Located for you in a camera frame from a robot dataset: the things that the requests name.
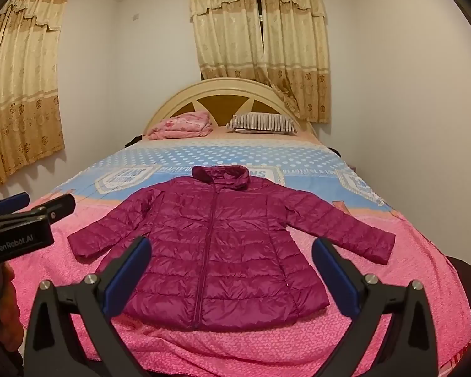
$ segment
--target headboard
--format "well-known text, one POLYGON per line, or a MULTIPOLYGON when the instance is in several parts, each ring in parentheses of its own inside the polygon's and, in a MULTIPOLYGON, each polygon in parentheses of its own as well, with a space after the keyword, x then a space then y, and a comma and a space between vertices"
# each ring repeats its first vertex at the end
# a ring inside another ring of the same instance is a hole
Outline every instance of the headboard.
POLYGON ((150 126, 163 119, 195 110, 207 110, 214 126, 225 126, 235 114, 280 113, 291 118, 297 129, 317 137, 312 125, 298 120, 286 109, 272 88, 240 78, 207 79, 179 91, 154 114, 143 134, 146 134, 150 126))

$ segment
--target quilted padding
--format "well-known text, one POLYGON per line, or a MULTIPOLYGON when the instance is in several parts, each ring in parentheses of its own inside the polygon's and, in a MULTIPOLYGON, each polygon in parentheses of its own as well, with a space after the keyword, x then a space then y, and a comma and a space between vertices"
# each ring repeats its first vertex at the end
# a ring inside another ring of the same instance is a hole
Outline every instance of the quilted padding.
POLYGON ((328 305, 324 286, 287 226, 386 264, 394 235, 372 228, 305 191, 243 166, 199 167, 141 189, 70 235, 76 256, 111 248, 98 271, 138 235, 152 260, 125 313, 184 330, 256 330, 294 322, 328 305))

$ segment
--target jacket hood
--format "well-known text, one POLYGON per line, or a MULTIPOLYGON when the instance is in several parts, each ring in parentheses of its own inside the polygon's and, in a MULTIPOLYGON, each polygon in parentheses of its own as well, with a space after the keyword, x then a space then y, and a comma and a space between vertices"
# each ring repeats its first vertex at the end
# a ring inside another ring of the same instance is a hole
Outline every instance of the jacket hood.
POLYGON ((208 184, 219 184, 229 189, 245 189, 250 181, 250 172, 244 166, 192 167, 192 177, 208 184))

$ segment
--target hand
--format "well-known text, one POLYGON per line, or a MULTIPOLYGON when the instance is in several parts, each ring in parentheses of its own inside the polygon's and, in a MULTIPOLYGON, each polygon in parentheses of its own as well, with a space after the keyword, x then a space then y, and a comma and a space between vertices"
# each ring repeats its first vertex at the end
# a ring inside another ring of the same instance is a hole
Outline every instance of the hand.
POLYGON ((0 341, 8 351, 16 351, 23 342, 24 329, 19 321, 16 290, 12 283, 15 274, 12 267, 3 265, 3 295, 0 299, 0 341))

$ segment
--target beige floral curtain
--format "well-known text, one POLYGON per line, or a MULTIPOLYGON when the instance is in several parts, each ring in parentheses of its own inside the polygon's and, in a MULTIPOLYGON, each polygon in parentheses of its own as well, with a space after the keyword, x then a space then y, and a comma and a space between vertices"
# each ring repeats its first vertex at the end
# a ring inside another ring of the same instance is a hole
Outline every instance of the beige floral curtain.
POLYGON ((265 70, 301 120, 330 122, 330 74, 322 0, 262 0, 265 70))
POLYGON ((67 0, 8 0, 0 10, 0 185, 64 149, 57 46, 67 0))
POLYGON ((197 57, 205 79, 259 80, 263 54, 257 0, 190 0, 197 57))

